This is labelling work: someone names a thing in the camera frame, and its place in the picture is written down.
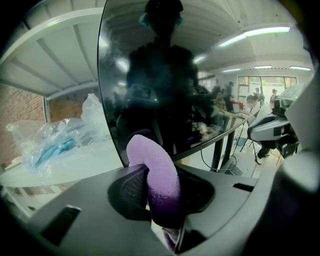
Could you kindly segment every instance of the clear plastic bag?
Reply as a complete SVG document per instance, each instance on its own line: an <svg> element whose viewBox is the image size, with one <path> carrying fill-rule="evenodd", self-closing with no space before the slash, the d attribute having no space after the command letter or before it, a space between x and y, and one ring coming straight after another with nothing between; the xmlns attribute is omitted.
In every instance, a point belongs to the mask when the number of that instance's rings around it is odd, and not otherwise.
<svg viewBox="0 0 320 256"><path fill-rule="evenodd" d="M102 104L93 93L88 94L87 99L82 105L81 119L95 131L97 137L110 136Z"/></svg>
<svg viewBox="0 0 320 256"><path fill-rule="evenodd" d="M94 94L88 95L82 110L81 119L54 123L22 120L8 124L6 129L13 135L22 162L33 170L46 168L48 161L55 161L55 157L74 148L110 140L102 105Z"/></svg>

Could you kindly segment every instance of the white table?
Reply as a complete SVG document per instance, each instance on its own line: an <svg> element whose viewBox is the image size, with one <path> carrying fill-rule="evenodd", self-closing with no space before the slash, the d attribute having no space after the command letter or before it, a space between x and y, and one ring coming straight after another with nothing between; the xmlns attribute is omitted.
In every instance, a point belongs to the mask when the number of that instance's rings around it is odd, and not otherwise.
<svg viewBox="0 0 320 256"><path fill-rule="evenodd" d="M82 180L121 167L123 165L110 139L74 148L35 170L20 164L0 175L0 183L4 187L14 188L51 186Z"/></svg>

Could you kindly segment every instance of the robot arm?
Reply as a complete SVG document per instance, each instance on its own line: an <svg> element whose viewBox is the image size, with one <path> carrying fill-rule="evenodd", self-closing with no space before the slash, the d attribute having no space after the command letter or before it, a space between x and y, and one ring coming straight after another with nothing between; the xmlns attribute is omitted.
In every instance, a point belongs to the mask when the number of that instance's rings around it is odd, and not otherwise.
<svg viewBox="0 0 320 256"><path fill-rule="evenodd" d="M284 158L292 155L299 145L297 136L284 115L294 102L288 95L291 98L294 96L294 99L298 98L296 88L287 89L281 98L275 100L273 113L254 121L247 131L250 140L261 142L264 147L270 149L277 148Z"/></svg>

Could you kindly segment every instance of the purple sponge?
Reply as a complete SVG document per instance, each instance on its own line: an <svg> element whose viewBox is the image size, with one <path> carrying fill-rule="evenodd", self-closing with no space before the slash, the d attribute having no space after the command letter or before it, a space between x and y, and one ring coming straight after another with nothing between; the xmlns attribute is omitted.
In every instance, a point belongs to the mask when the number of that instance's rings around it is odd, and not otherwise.
<svg viewBox="0 0 320 256"><path fill-rule="evenodd" d="M135 135L127 145L130 166L145 164L147 199L153 221L161 227L179 229L182 224L181 188L177 170L168 153L156 142Z"/></svg>

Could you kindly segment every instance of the rectangular slot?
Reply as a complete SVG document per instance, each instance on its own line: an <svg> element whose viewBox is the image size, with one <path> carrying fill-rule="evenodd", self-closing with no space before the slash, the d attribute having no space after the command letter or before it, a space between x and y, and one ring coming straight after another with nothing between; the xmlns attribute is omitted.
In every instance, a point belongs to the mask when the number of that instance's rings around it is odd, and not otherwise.
<svg viewBox="0 0 320 256"><path fill-rule="evenodd" d="M41 235L52 244L59 246L81 209L67 205L42 231Z"/></svg>
<svg viewBox="0 0 320 256"><path fill-rule="evenodd" d="M241 183L237 183L233 185L234 188L239 189L239 190L244 190L248 192L252 192L254 190L254 186L249 186Z"/></svg>

